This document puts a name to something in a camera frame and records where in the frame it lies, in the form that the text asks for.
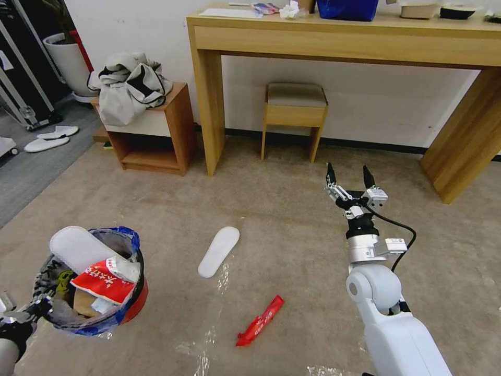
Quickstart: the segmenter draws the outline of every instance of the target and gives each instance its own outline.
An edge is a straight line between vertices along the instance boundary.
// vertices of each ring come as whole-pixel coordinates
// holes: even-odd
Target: white flower pot
[[[64,34],[55,34],[43,40],[43,44],[71,90],[80,97],[96,97],[87,87],[89,69],[77,43],[54,44],[64,39]]]

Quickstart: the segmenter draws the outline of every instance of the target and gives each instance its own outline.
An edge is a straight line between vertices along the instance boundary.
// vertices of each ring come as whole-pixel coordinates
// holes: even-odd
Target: wooden stool
[[[99,115],[99,98],[91,101]],[[184,175],[196,149],[188,85],[174,82],[165,104],[147,109],[126,126],[104,124],[124,170]]]
[[[266,88],[265,121],[261,159],[265,157],[266,126],[290,125],[311,128],[309,161],[317,155],[329,103],[322,86],[307,84],[269,84]]]

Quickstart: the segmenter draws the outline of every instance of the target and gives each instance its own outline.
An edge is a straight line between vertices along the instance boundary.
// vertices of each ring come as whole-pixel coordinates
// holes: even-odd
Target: gray cloth bag
[[[106,125],[124,126],[148,107],[165,103],[172,82],[162,76],[162,65],[142,52],[111,55],[100,72],[92,72],[87,86],[99,93],[99,116]]]

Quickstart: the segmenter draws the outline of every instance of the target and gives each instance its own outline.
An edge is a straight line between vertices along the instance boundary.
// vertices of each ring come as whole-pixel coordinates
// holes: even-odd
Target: white wall
[[[208,3],[66,0],[96,69],[112,53],[145,51],[150,59],[162,63],[166,78],[188,82],[196,121],[199,113],[185,17]],[[397,9],[386,4],[379,8]],[[266,83],[311,82],[321,84],[329,99],[324,137],[428,147],[477,74],[444,68],[226,56],[226,126],[261,130]]]

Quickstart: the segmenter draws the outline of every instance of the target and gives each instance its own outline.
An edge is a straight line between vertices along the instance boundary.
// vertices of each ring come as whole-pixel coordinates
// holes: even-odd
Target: black cable
[[[397,221],[394,221],[392,219],[389,219],[389,218],[386,218],[385,216],[382,216],[381,214],[379,213],[376,213],[374,210],[372,210],[368,205],[367,205],[367,202],[365,201],[361,201],[361,204],[363,205],[364,208],[366,208],[369,212],[371,212],[371,214],[375,215],[377,218],[379,219],[382,219],[383,221],[385,222],[388,222],[392,225],[395,225],[395,226],[398,226],[398,227],[401,227],[401,228],[404,228],[405,230],[408,230],[412,233],[412,239],[411,241],[409,242],[409,244],[407,244],[407,249],[409,250],[411,248],[411,246],[414,244],[414,242],[416,241],[416,237],[418,236],[418,234],[416,233],[416,231],[414,231],[414,229],[410,226],[407,226],[407,225],[404,225],[404,224],[401,224],[400,222],[397,222]],[[402,253],[400,256],[398,256],[398,258],[395,260],[395,263],[393,264],[393,266],[391,267],[391,271],[392,272],[395,272],[395,269],[397,268],[397,265],[398,263],[400,262],[400,260],[402,259],[402,257],[406,254],[407,252],[405,253]]]

